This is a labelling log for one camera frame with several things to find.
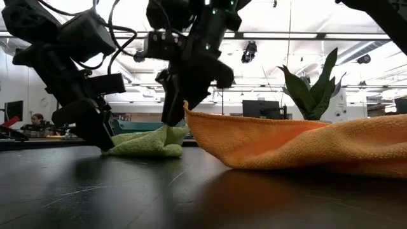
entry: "potted plant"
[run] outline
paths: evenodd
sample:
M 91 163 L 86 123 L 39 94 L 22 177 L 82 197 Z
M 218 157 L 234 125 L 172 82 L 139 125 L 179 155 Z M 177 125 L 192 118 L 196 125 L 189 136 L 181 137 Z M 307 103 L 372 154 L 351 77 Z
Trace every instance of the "potted plant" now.
M 341 82 L 335 85 L 335 77 L 330 79 L 337 59 L 338 48 L 335 48 L 327 56 L 324 69 L 312 87 L 305 77 L 290 73 L 286 66 L 279 67 L 284 72 L 287 85 L 283 92 L 293 99 L 305 120 L 320 120 L 329 106 L 329 100 L 340 91 Z

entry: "person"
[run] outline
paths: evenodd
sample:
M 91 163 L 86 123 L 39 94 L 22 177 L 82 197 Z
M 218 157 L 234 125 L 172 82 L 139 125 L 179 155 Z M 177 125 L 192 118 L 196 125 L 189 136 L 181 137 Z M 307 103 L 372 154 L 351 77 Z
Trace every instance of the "person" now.
M 40 125 L 44 121 L 44 116 L 42 114 L 34 114 L 31 117 L 31 122 L 33 125 Z

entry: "computer monitor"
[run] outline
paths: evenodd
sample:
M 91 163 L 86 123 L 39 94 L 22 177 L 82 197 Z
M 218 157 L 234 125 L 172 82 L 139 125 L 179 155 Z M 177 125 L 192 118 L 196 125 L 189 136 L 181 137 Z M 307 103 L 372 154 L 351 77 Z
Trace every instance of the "computer monitor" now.
M 23 120 L 23 101 L 4 103 L 4 122 L 16 116 L 20 121 Z
M 280 103 L 277 101 L 243 101 L 243 116 L 280 120 Z
M 407 114 L 407 99 L 406 98 L 395 99 L 394 102 L 396 103 L 397 113 Z

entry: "desk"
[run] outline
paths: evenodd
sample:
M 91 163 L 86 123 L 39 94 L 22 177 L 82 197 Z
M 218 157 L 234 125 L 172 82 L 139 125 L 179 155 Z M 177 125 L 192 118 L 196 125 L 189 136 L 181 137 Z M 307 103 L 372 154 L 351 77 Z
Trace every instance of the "desk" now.
M 100 157 L 93 146 L 0 153 L 1 228 L 407 228 L 407 182 Z

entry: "ceiling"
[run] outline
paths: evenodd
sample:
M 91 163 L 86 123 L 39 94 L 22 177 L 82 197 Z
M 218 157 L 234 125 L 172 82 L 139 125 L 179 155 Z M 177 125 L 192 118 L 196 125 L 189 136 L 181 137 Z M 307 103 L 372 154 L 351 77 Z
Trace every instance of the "ceiling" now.
M 91 7 L 91 0 L 47 0 L 52 6 L 71 13 L 83 11 Z M 364 12 L 351 10 L 344 5 L 335 4 L 334 0 L 277 0 L 277 7 L 273 7 L 274 0 L 252 0 L 244 9 L 239 11 L 243 22 L 241 32 L 344 32 L 344 33 L 378 33 L 383 31 Z M 98 13 L 107 18 L 113 0 L 103 0 L 97 7 Z M 131 27 L 143 33 L 151 30 L 145 16 L 148 0 L 121 0 L 114 12 L 114 24 Z M 326 55 L 338 47 L 339 58 L 345 60 L 373 41 L 298 41 L 298 40 L 255 40 L 258 46 L 256 58 L 249 64 L 241 63 L 243 49 L 247 40 L 225 39 L 220 50 L 220 60 L 233 68 L 236 77 L 236 92 L 227 92 L 226 101 L 241 101 L 264 97 L 268 100 L 283 100 L 290 102 L 288 96 L 282 96 L 281 85 L 284 75 L 277 66 L 287 65 L 292 73 L 307 75 L 315 83 L 321 71 L 321 64 Z M 131 43 L 128 50 L 142 49 L 143 40 L 137 39 Z M 358 85 L 366 81 L 367 85 L 407 85 L 407 57 L 392 42 L 381 44 L 369 52 L 372 61 L 359 65 L 353 61 L 339 65 L 334 69 L 334 75 L 347 75 L 343 79 L 344 85 Z M 100 57 L 95 57 L 89 63 L 98 63 Z M 167 63 L 161 60 L 147 59 L 142 63 L 135 63 L 132 57 L 120 55 L 115 63 L 116 71 L 129 74 L 134 83 L 156 84 L 155 76 Z M 272 87 L 259 88 L 250 85 L 267 85 Z M 348 88 L 348 102 L 366 102 L 373 99 L 381 101 L 402 96 L 406 89 L 398 88 Z M 157 87 L 129 87 L 128 95 L 122 97 L 137 97 L 137 100 L 153 100 L 163 97 L 163 91 Z M 220 96 L 214 93 L 207 100 L 218 101 Z

